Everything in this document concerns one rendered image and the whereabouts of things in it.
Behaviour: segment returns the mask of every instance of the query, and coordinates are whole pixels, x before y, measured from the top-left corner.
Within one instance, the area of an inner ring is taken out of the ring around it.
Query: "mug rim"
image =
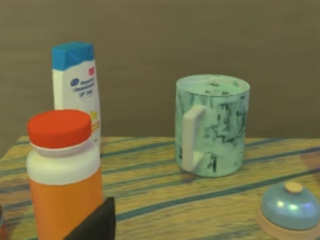
[[[192,78],[192,77],[225,77],[225,78],[230,78],[230,79],[235,79],[241,83],[244,84],[244,86],[246,87],[245,90],[242,90],[241,92],[239,93],[234,93],[234,94],[229,94],[229,95],[215,95],[215,94],[199,94],[199,93],[195,93],[195,92],[192,92],[190,90],[187,90],[185,87],[181,86],[182,82],[186,79],[186,78]],[[178,81],[176,82],[176,87],[186,93],[190,93],[190,94],[193,94],[193,95],[199,95],[199,96],[206,96],[206,97],[222,97],[222,98],[225,98],[225,97],[231,97],[231,96],[237,96],[237,95],[242,95],[242,94],[245,94],[247,93],[248,91],[250,91],[251,87],[250,87],[250,84],[248,82],[246,82],[245,80],[242,80],[241,78],[238,78],[238,77],[235,77],[235,76],[229,76],[229,75],[223,75],[223,74],[193,74],[193,75],[188,75],[188,76],[184,76],[182,78],[179,78]]]

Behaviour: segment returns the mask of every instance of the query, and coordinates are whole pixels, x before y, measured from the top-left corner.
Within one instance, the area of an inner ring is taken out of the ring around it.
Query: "red logo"
[[[93,75],[95,73],[95,67],[90,67],[89,68],[89,76]]]

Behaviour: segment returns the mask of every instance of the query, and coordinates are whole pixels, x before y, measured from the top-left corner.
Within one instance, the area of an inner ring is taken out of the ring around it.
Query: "black object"
[[[115,235],[115,198],[109,197],[64,240],[114,240]]]

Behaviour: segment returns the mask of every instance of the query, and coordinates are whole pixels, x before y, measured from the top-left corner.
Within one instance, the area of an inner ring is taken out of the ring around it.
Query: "blue logo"
[[[75,78],[75,79],[72,79],[70,84],[71,84],[71,87],[74,87],[74,86],[78,85],[78,83],[79,83],[79,79]]]

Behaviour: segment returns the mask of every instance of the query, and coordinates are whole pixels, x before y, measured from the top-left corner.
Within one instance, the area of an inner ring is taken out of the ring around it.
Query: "green mug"
[[[242,165],[250,85],[201,74],[179,79],[175,98],[175,159],[183,170],[222,177]]]

